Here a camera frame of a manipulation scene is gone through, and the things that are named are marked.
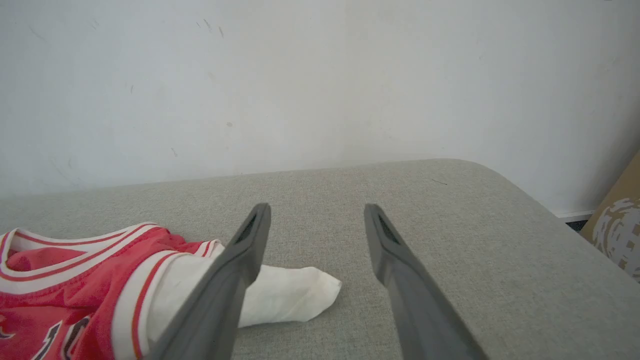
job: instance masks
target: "basketball jersey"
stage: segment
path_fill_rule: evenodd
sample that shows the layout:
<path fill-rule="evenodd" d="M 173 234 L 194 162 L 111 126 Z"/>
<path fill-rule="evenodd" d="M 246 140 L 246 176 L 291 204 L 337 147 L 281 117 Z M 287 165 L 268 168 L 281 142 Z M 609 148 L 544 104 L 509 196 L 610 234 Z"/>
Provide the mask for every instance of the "basketball jersey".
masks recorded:
<path fill-rule="evenodd" d="M 164 271 L 179 257 L 222 249 L 148 222 L 77 240 L 10 231 L 0 243 L 0 357 L 141 358 Z"/>

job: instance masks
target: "white wall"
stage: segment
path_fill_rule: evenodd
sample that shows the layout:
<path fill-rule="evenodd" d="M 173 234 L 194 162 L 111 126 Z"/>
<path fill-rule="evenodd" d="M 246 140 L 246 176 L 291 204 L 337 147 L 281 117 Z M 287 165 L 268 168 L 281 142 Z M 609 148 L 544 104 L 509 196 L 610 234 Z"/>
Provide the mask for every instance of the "white wall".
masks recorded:
<path fill-rule="evenodd" d="M 593 209 L 639 34 L 636 0 L 0 0 L 0 196 L 451 157 Z"/>

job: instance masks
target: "white cloth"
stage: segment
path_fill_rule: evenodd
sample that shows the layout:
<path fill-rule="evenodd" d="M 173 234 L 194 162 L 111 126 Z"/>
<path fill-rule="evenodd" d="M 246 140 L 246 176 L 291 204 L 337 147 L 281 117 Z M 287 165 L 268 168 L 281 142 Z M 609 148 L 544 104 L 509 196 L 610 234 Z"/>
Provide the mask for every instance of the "white cloth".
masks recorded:
<path fill-rule="evenodd" d="M 155 343 L 187 299 L 191 290 L 224 250 L 211 257 L 181 256 L 163 274 L 153 294 L 147 320 L 150 345 Z M 262 265 L 245 294 L 238 327 L 272 322 L 306 322 L 333 304 L 342 282 L 313 267 L 286 269 Z"/>

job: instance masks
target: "baseboard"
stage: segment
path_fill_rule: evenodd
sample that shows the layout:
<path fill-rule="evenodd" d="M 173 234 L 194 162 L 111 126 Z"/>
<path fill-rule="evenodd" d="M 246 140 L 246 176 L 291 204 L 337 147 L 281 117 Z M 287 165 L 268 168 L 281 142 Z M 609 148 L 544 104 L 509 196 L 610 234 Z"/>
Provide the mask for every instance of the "baseboard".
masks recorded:
<path fill-rule="evenodd" d="M 573 213 L 557 213 L 554 214 L 558 217 L 562 222 L 574 222 L 574 221 L 583 221 L 589 220 L 589 218 L 593 215 L 595 210 L 587 210 L 587 211 L 575 211 Z"/>

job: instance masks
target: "brown cardboard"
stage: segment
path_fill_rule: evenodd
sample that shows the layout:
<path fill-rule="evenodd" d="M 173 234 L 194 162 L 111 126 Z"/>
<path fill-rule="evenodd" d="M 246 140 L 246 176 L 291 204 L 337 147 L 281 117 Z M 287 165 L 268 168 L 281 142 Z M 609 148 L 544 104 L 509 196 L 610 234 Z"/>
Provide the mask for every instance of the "brown cardboard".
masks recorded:
<path fill-rule="evenodd" d="M 580 234 L 640 282 L 640 152 Z"/>

